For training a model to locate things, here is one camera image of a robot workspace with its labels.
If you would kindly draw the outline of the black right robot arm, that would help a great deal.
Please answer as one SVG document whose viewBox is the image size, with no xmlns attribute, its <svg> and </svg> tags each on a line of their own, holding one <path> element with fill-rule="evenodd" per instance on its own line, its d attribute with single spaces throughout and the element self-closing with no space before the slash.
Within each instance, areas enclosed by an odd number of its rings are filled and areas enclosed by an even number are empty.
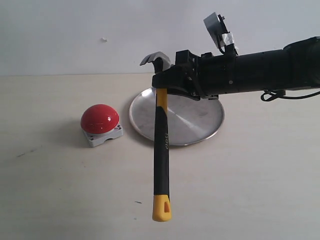
<svg viewBox="0 0 320 240">
<path fill-rule="evenodd" d="M 291 43 L 283 49 L 236 55 L 228 47 L 223 55 L 201 56 L 178 51 L 175 64 L 156 73 L 151 85 L 169 95 L 199 101 L 219 95 L 259 92 L 280 98 L 285 91 L 320 87 L 320 38 Z"/>
</svg>

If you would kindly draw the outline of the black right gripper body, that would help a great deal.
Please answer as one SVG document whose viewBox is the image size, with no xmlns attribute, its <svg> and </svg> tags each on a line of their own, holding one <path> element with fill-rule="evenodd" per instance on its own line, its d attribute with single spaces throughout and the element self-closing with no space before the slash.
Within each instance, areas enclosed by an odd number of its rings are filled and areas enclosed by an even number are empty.
<svg viewBox="0 0 320 240">
<path fill-rule="evenodd" d="M 192 94 L 200 98 L 235 94 L 235 53 L 214 56 L 211 52 L 195 58 Z"/>
</svg>

